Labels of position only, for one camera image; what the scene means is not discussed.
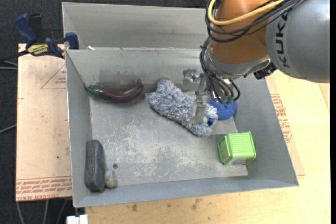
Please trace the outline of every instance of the yellow cable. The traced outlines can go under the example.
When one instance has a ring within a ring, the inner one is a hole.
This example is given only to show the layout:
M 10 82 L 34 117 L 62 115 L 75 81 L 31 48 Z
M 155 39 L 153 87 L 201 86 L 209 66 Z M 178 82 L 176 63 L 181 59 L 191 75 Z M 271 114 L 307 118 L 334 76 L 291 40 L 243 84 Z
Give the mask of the yellow cable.
M 273 7 L 281 4 L 283 1 L 285 1 L 285 0 L 277 0 L 275 2 L 269 3 L 269 4 L 267 4 L 267 5 L 263 6 L 263 7 L 255 9 L 255 10 L 253 10 L 253 11 L 247 13 L 247 14 L 241 15 L 241 16 L 236 17 L 234 19 L 220 21 L 220 20 L 216 20 L 212 16 L 212 10 L 213 10 L 213 7 L 215 5 L 216 0 L 211 0 L 210 3 L 209 3 L 207 14 L 208 14 L 209 21 L 211 23 L 213 23 L 214 25 L 217 25 L 217 26 L 226 26 L 226 25 L 234 24 L 234 23 L 240 22 L 242 20 L 245 20 L 246 18 L 254 16 L 254 15 L 256 15 L 258 13 L 261 13 L 261 12 L 267 10 L 267 9 L 271 9 L 271 8 L 273 8 Z

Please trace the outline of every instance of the cardboard sheet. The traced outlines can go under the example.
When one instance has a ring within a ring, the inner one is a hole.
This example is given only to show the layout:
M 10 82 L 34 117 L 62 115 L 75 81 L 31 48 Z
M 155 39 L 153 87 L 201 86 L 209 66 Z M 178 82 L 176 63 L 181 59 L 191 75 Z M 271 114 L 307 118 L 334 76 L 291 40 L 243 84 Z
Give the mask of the cardboard sheet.
M 65 61 L 19 57 L 16 200 L 71 195 Z

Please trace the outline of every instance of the fuzzy sock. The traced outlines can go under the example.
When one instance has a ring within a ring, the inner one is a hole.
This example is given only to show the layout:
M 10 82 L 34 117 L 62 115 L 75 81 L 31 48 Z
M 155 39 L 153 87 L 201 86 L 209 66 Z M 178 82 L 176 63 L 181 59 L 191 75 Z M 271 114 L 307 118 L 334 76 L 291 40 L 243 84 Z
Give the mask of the fuzzy sock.
M 155 92 L 151 93 L 148 102 L 158 114 L 175 120 L 194 135 L 205 137 L 212 133 L 210 126 L 216 124 L 218 114 L 216 108 L 207 104 L 203 122 L 191 125 L 188 120 L 193 115 L 195 98 L 183 93 L 171 80 L 163 79 L 157 84 Z

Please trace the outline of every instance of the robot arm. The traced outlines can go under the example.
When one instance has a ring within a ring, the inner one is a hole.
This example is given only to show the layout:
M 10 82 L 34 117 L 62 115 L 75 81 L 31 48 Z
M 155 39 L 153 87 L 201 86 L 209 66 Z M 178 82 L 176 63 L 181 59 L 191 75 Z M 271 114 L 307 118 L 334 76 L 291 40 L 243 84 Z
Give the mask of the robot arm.
M 210 0 L 206 23 L 200 61 L 216 101 L 237 100 L 234 80 L 250 73 L 329 81 L 330 0 Z

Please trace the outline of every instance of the eggplant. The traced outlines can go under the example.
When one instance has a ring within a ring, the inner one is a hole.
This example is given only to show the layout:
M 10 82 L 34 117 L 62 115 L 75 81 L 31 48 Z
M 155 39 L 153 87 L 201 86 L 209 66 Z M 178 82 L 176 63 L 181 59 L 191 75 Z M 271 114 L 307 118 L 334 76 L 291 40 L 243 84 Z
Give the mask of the eggplant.
M 97 89 L 85 87 L 85 89 L 94 96 L 99 96 L 113 103 L 128 103 L 137 98 L 143 90 L 141 83 L 133 85 L 121 91 L 113 91 L 109 89 Z

